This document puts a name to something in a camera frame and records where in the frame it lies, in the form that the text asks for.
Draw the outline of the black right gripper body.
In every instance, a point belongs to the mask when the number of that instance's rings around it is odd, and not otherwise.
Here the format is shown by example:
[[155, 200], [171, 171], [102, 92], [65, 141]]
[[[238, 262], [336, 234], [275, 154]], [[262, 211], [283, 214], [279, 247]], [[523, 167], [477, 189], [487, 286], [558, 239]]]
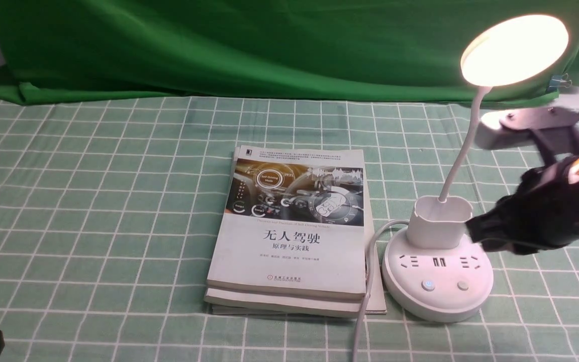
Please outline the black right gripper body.
[[579, 155], [525, 172], [516, 192], [465, 227], [485, 252], [534, 254], [579, 240]]

